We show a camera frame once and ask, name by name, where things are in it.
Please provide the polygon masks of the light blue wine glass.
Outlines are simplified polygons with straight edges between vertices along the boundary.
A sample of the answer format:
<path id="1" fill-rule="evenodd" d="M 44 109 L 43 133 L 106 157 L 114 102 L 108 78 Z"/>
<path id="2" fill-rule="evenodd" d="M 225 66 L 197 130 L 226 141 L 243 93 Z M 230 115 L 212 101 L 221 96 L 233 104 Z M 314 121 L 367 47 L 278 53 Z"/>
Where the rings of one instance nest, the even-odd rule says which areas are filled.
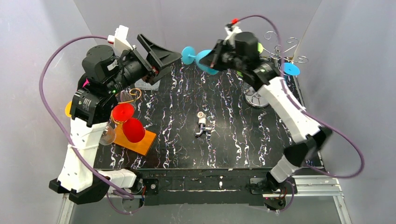
<path id="1" fill-rule="evenodd" d="M 181 55 L 181 60 L 184 64 L 189 65 L 192 63 L 195 63 L 202 71 L 210 74 L 210 75 L 215 75 L 218 73 L 217 70 L 214 70 L 206 65 L 203 65 L 200 63 L 200 60 L 207 56 L 211 52 L 210 49 L 206 49 L 203 51 L 200 51 L 199 53 L 196 54 L 195 49 L 191 46 L 187 46 L 183 49 Z"/>

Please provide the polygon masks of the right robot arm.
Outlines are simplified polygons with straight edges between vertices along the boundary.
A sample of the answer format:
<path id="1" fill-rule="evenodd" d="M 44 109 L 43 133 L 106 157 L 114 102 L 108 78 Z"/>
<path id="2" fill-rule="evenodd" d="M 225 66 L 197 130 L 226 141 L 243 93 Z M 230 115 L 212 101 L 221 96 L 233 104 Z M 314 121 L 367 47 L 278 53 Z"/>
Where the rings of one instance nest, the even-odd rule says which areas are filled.
<path id="1" fill-rule="evenodd" d="M 264 189 L 281 188 L 331 136 L 331 129 L 305 115 L 305 109 L 286 87 L 280 69 L 260 55 L 253 33 L 241 32 L 218 40 L 200 63 L 217 71 L 241 72 L 242 80 L 268 101 L 288 128 L 294 144 L 284 149 L 281 159 L 266 174 L 266 181 L 260 185 Z"/>

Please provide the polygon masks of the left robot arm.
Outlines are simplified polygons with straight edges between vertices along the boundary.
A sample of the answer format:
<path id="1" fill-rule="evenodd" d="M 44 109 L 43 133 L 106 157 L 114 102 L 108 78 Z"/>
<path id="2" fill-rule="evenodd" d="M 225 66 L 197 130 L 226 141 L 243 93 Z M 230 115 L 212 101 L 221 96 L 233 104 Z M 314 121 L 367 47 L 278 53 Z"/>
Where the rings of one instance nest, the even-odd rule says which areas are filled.
<path id="1" fill-rule="evenodd" d="M 60 175 L 49 182 L 51 190 L 69 194 L 76 204 L 98 202 L 110 188 L 134 198 L 128 189 L 140 179 L 138 172 L 130 168 L 112 171 L 93 168 L 100 139 L 118 103 L 116 95 L 142 78 L 155 84 L 182 57 L 143 34 L 138 34 L 137 40 L 147 51 L 146 57 L 124 37 L 113 37 L 106 45 L 90 48 L 82 60 L 84 74 L 71 101 L 71 129 L 61 127 L 68 139 L 66 158 Z"/>

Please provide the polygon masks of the red wine glass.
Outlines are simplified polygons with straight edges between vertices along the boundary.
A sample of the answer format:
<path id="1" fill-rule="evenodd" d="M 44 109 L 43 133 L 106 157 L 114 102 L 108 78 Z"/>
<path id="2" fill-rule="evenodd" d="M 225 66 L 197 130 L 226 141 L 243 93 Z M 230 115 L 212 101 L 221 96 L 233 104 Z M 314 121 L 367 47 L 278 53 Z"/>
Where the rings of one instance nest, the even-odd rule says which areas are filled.
<path id="1" fill-rule="evenodd" d="M 121 129 L 127 140 L 138 143 L 145 137 L 145 129 L 133 115 L 134 108 L 130 104 L 118 104 L 112 110 L 112 119 L 121 124 Z"/>

